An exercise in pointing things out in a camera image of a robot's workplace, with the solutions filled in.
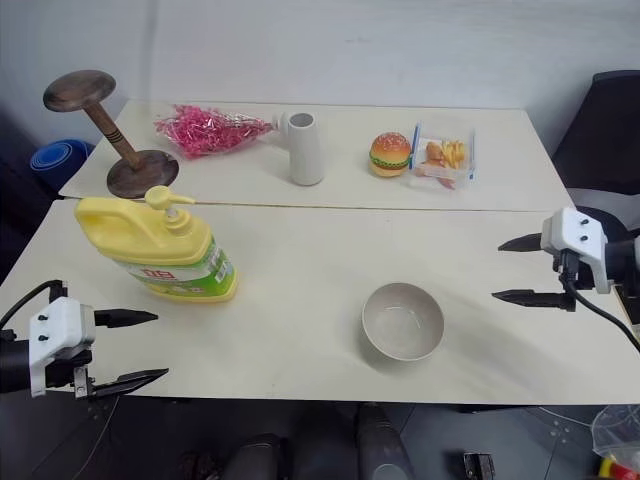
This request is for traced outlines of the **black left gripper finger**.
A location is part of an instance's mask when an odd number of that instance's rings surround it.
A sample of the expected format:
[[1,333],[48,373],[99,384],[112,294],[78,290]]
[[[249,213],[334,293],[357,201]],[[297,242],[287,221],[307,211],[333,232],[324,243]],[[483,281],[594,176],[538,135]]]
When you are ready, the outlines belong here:
[[168,368],[163,368],[124,374],[119,376],[115,381],[94,386],[89,398],[104,399],[113,396],[126,395],[156,381],[168,372]]
[[130,309],[95,310],[94,321],[96,326],[106,328],[124,328],[154,321],[156,314]]

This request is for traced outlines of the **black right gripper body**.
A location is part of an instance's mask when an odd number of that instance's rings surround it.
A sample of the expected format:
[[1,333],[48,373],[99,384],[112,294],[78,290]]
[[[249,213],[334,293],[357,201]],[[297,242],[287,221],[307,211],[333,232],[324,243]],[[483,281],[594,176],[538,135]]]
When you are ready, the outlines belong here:
[[580,270],[579,255],[568,249],[554,253],[553,270],[558,274],[558,280],[563,287],[563,292],[559,295],[559,308],[574,311],[580,298],[576,287]]

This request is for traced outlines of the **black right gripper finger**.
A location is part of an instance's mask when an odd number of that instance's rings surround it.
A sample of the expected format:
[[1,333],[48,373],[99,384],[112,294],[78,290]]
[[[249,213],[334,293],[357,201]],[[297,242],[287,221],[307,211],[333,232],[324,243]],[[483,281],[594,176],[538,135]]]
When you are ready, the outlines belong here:
[[499,251],[506,252],[534,252],[540,251],[541,249],[540,233],[532,233],[517,237],[504,242],[498,247]]
[[575,299],[564,293],[538,293],[531,289],[511,289],[492,293],[498,300],[531,308],[557,308],[564,311],[575,310]]

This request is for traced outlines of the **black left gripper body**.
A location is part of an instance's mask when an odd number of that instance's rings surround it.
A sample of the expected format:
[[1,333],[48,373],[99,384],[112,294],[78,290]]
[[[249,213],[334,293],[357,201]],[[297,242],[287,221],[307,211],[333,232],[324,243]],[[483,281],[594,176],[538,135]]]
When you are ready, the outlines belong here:
[[58,358],[46,367],[46,388],[71,386],[76,399],[95,396],[94,381],[89,376],[88,366],[93,360],[92,351],[82,350],[69,359]]

